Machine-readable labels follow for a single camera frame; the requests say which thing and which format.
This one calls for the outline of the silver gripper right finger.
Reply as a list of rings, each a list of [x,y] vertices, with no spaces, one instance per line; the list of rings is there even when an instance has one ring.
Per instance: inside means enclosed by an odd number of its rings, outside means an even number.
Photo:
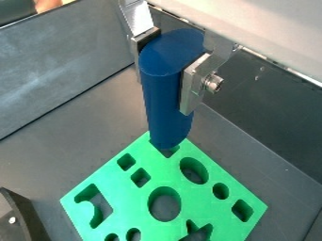
[[[218,74],[222,65],[239,50],[239,44],[218,33],[205,31],[205,53],[183,69],[180,112],[189,116],[203,100],[205,93],[217,93],[225,82]]]

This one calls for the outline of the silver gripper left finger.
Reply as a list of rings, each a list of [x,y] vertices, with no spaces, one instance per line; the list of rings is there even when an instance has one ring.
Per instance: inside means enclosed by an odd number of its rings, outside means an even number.
[[[118,0],[118,9],[135,59],[138,81],[140,81],[139,53],[144,45],[160,35],[162,31],[154,25],[146,0]]]

